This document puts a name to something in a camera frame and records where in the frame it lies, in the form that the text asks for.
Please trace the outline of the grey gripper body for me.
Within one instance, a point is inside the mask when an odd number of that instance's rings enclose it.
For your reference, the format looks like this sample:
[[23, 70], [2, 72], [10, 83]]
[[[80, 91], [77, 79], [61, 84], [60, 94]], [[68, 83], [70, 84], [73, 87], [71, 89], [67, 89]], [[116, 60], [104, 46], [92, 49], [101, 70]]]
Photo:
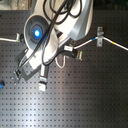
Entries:
[[49, 70], [49, 67], [48, 66], [44, 66], [41, 62], [41, 53], [40, 52], [37, 52], [33, 57], [32, 59], [28, 62], [28, 64], [31, 66], [32, 68], [32, 72], [27, 75], [24, 68], [17, 68], [17, 69], [20, 69], [21, 72], [22, 72], [22, 76], [21, 78], [24, 78], [25, 81], [29, 80], [32, 76], [34, 76], [37, 72], [41, 72], [42, 71], [45, 71], [45, 70]]

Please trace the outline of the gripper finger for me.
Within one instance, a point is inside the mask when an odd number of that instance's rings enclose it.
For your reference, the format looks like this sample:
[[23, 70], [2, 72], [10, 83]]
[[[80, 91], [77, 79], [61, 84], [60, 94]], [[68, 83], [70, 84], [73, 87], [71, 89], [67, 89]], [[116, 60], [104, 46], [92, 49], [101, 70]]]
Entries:
[[40, 80], [39, 80], [39, 90], [45, 91], [47, 89], [47, 83], [48, 83], [48, 71], [42, 71], [40, 74]]
[[22, 76], [22, 72], [21, 72], [20, 69], [17, 69], [17, 70], [14, 71], [14, 78], [16, 80], [19, 80], [21, 78], [21, 76]]

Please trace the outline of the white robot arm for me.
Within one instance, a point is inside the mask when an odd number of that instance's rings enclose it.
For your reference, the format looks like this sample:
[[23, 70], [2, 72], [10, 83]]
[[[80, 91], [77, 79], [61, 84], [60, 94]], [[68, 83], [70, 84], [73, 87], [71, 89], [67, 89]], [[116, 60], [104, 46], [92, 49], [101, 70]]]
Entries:
[[77, 41], [85, 37], [92, 15], [93, 0], [36, 0], [24, 25], [27, 48], [16, 57], [14, 84], [40, 70], [39, 88], [45, 89], [49, 65], [62, 54], [60, 47], [69, 38]]

